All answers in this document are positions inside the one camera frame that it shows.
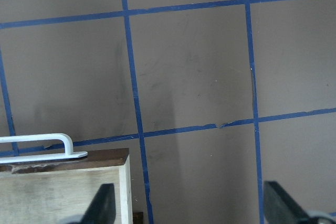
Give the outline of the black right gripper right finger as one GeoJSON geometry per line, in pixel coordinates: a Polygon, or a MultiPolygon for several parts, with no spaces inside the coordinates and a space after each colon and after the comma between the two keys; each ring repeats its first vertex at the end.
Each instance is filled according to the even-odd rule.
{"type": "Polygon", "coordinates": [[[264,182],[263,209],[270,224],[315,223],[276,181],[264,182]]]}

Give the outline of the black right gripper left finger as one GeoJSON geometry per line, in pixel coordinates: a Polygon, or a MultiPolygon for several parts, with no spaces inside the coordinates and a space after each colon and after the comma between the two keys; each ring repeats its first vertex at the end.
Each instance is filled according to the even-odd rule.
{"type": "Polygon", "coordinates": [[[115,203],[114,184],[102,184],[82,217],[81,223],[114,224],[115,203]]]}

